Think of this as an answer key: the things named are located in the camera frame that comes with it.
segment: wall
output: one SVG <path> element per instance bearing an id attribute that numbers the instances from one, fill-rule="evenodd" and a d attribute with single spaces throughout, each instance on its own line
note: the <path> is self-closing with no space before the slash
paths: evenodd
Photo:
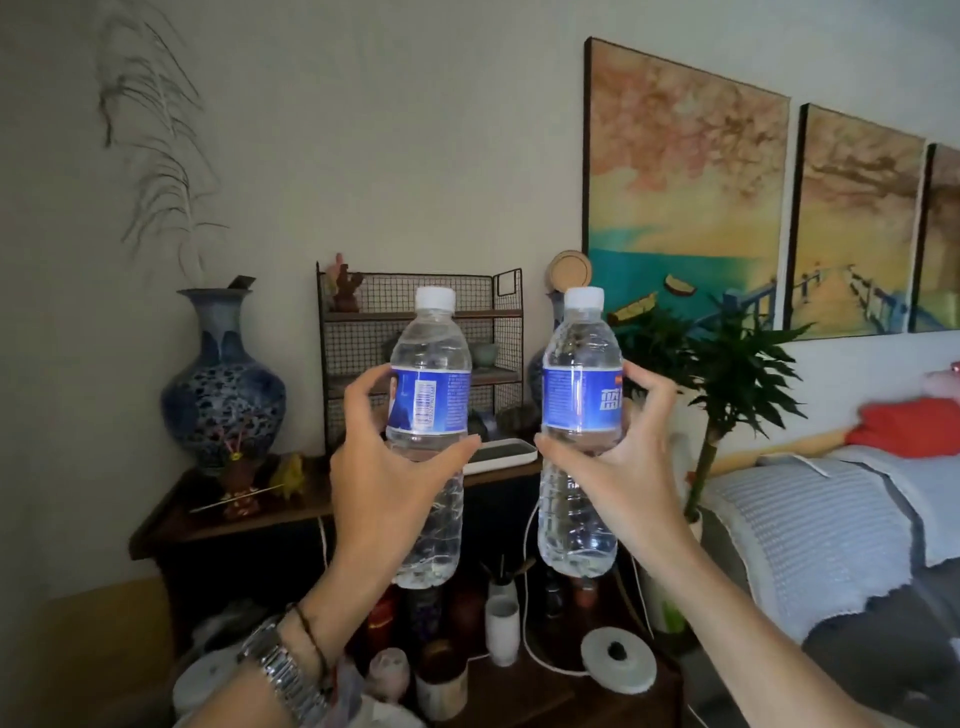
<path id="1" fill-rule="evenodd" d="M 208 252 L 210 282 L 257 276 L 245 336 L 287 382 L 280 449 L 322 441 L 317 259 L 520 266 L 527 353 L 544 342 L 542 271 L 580 247 L 587 36 L 960 145 L 960 52 L 869 0 L 169 5 L 193 46 L 182 60 L 204 91 L 201 133 L 224 181 L 212 211 L 231 225 Z M 92 0 L 0 8 L 0 267 L 16 320 L 9 352 L 28 375 L 17 396 L 34 426 L 25 445 L 53 596 L 150 573 L 125 544 L 186 465 L 156 397 L 197 346 L 176 266 L 156 251 L 131 264 L 117 243 L 130 196 L 99 146 L 91 16 Z M 849 425 L 864 400 L 915 394 L 922 372 L 960 358 L 960 335 L 791 351 L 809 420 L 772 433 L 782 440 Z M 725 449 L 761 444 L 737 431 Z"/>

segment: round white object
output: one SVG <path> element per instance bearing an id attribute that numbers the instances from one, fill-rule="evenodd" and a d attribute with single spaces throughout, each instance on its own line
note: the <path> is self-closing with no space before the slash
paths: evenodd
<path id="1" fill-rule="evenodd" d="M 580 656 L 590 677 L 609 691 L 636 695 L 657 681 L 654 653 L 625 629 L 601 627 L 588 632 L 580 643 Z"/>
<path id="2" fill-rule="evenodd" d="M 603 288 L 587 285 L 568 288 L 564 294 L 564 308 L 603 308 Z"/>
<path id="3" fill-rule="evenodd" d="M 590 259 L 580 251 L 563 251 L 547 266 L 547 280 L 555 291 L 566 293 L 567 289 L 590 285 L 593 266 Z"/>
<path id="4" fill-rule="evenodd" d="M 227 647 L 205 654 L 188 667 L 174 684 L 174 710 L 185 716 L 202 706 L 206 699 L 224 685 L 237 669 L 237 647 Z"/>
<path id="5" fill-rule="evenodd" d="M 372 724 L 377 728 L 426 728 L 422 720 L 403 706 L 379 702 L 373 703 Z"/>
<path id="6" fill-rule="evenodd" d="M 457 303 L 457 294 L 452 288 L 442 288 L 439 285 L 424 285 L 417 289 L 415 297 L 417 311 L 424 308 L 438 308 L 441 311 L 453 313 Z"/>

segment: hand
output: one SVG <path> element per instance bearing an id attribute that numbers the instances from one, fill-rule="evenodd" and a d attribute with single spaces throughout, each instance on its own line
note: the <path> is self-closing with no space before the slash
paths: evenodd
<path id="1" fill-rule="evenodd" d="M 537 435 L 537 448 L 583 487 L 600 518 L 640 563 L 656 570 L 675 547 L 696 543 L 674 490 L 667 445 L 677 385 L 629 361 L 623 373 L 648 394 L 642 412 L 624 401 L 627 434 L 615 448 L 590 457 L 546 435 Z"/>
<path id="2" fill-rule="evenodd" d="M 480 447 L 471 435 L 425 462 L 414 463 L 380 439 L 370 390 L 390 364 L 368 369 L 347 387 L 347 439 L 330 458 L 337 555 L 375 575 L 384 587 L 420 534 L 434 498 Z"/>

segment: bowl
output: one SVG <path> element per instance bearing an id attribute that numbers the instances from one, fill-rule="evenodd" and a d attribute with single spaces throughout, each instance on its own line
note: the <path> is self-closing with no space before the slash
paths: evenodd
<path id="1" fill-rule="evenodd" d="M 486 369 L 493 366 L 499 351 L 499 344 L 492 344 L 490 342 L 470 344 L 470 358 L 473 360 L 474 368 L 479 367 Z"/>

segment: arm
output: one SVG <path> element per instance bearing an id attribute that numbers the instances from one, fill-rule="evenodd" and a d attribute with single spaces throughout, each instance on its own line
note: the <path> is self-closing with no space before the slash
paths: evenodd
<path id="1" fill-rule="evenodd" d="M 630 362 L 624 374 L 648 396 L 616 448 L 590 458 L 539 435 L 540 452 L 576 478 L 607 526 L 673 596 L 752 728 L 876 728 L 697 544 L 674 493 L 666 443 L 676 385 Z M 642 482 L 637 473 L 645 473 Z"/>
<path id="2" fill-rule="evenodd" d="M 422 463 L 391 452 L 380 439 L 382 424 L 369 393 L 390 371 L 366 371 L 344 394 L 347 439 L 330 460 L 337 550 L 300 608 L 333 666 L 350 636 L 390 586 L 417 539 L 434 497 L 480 446 L 468 437 Z M 279 635 L 304 677 L 316 681 L 320 659 L 296 615 L 287 615 Z M 260 668 L 244 664 L 189 721 L 188 728 L 289 728 L 293 720 Z"/>

